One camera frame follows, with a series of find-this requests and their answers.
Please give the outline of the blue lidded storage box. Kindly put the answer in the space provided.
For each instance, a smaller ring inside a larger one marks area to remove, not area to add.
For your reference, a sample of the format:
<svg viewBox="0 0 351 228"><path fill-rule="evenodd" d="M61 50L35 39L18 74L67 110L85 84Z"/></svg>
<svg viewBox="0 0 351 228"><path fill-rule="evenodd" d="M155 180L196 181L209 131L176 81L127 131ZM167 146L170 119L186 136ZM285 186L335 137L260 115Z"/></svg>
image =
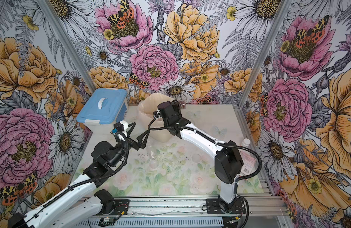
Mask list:
<svg viewBox="0 0 351 228"><path fill-rule="evenodd" d="M125 119L127 112L125 89L98 88L85 103L76 121L95 134L106 135L110 134L115 123Z"/></svg>

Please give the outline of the aluminium front rail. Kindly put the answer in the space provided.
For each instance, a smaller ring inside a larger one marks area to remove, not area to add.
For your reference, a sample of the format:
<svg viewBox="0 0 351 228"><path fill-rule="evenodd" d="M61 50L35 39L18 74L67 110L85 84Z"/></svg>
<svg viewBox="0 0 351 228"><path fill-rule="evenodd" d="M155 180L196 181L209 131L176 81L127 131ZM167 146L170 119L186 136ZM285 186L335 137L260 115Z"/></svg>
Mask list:
<svg viewBox="0 0 351 228"><path fill-rule="evenodd" d="M50 228L292 228L280 197L246 196L224 213L216 197L117 198L110 214L72 208Z"/></svg>

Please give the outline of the small white capped bottle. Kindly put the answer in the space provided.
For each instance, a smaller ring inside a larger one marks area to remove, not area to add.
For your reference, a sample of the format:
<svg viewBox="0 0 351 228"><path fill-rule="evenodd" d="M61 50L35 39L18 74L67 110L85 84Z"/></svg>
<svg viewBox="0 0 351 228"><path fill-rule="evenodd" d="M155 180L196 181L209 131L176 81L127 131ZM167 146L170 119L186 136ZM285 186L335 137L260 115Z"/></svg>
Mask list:
<svg viewBox="0 0 351 228"><path fill-rule="evenodd" d="M243 147L249 147L250 144L251 144L250 139L248 139L248 138L243 139L243 141L242 141Z"/></svg>

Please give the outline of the clear jar dried tea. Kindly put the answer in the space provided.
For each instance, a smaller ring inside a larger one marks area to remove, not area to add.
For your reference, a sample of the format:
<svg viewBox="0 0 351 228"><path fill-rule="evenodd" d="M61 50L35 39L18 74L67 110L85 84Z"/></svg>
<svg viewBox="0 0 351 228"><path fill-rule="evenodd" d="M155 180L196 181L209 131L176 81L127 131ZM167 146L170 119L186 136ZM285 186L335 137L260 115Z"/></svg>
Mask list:
<svg viewBox="0 0 351 228"><path fill-rule="evenodd" d="M153 139L148 140L146 150L150 159L155 160L157 158L156 142Z"/></svg>

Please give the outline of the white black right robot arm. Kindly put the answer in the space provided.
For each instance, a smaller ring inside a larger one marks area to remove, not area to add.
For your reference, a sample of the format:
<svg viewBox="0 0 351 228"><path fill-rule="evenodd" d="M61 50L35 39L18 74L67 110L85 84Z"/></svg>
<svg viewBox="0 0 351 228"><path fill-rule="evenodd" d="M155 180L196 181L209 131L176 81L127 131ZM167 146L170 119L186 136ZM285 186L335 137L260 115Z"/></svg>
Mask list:
<svg viewBox="0 0 351 228"><path fill-rule="evenodd" d="M154 116L162 118L162 129L188 141L213 158L214 172L221 181L219 207L224 213L230 213L237 198L237 182L243 167L243 160L237 144L223 142L211 137L195 127L191 121L182 117L177 100L162 102L157 106Z"/></svg>

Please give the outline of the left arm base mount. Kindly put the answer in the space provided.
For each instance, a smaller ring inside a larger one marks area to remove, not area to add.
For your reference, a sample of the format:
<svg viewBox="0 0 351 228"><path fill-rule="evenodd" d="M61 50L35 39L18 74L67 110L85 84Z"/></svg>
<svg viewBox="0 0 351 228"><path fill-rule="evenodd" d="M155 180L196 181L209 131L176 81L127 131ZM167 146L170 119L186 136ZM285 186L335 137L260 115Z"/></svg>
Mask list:
<svg viewBox="0 0 351 228"><path fill-rule="evenodd" d="M130 200L114 199L105 203L100 203L100 211L95 216L123 216L127 215Z"/></svg>

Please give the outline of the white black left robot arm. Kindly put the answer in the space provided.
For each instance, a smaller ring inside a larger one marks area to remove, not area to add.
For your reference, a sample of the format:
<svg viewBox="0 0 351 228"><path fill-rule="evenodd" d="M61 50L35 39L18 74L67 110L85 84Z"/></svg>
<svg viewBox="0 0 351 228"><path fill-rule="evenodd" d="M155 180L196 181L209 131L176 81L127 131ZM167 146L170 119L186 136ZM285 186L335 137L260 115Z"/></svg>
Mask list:
<svg viewBox="0 0 351 228"><path fill-rule="evenodd" d="M135 123L121 121L114 125L112 134L116 145L102 141L96 144L92 164L68 187L36 209L8 220L9 228L71 228L78 222L97 214L111 214L116 210L112 195L98 191L103 183L119 173L127 164L131 149L144 149L150 131L132 140Z"/></svg>

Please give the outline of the pink white paper packet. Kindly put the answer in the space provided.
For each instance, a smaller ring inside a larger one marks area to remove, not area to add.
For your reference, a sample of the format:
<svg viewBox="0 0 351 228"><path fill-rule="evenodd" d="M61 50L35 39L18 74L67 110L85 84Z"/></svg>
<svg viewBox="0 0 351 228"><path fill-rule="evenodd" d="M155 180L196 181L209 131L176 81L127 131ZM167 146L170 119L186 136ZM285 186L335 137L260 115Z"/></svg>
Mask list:
<svg viewBox="0 0 351 228"><path fill-rule="evenodd" d="M246 151L240 151L240 154L243 160L241 176L246 176L256 171L256 168L258 166L257 159L252 154Z"/></svg>

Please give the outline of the clear jar lid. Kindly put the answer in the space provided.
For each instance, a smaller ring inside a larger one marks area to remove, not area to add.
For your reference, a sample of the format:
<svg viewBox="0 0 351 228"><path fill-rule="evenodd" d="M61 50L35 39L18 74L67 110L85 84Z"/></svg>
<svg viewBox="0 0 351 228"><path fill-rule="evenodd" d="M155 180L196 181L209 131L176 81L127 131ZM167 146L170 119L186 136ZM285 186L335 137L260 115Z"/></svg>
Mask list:
<svg viewBox="0 0 351 228"><path fill-rule="evenodd" d="M195 163L199 163L201 161L201 156L199 154L194 154L192 156L192 161L195 162Z"/></svg>
<svg viewBox="0 0 351 228"><path fill-rule="evenodd" d="M149 168L152 170L156 170L159 167L159 163L157 160L151 160L149 162Z"/></svg>

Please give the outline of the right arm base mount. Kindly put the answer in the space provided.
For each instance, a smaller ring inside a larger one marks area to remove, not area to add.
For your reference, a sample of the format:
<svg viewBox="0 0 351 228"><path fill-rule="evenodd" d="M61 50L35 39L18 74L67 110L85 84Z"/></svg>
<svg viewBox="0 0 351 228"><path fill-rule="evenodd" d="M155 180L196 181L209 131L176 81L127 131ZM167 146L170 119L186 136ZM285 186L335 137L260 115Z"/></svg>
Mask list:
<svg viewBox="0 0 351 228"><path fill-rule="evenodd" d="M235 198L232 203L226 203L221 199L206 199L206 204L203 209L207 214L224 215L224 214L246 214L246 204L243 199Z"/></svg>

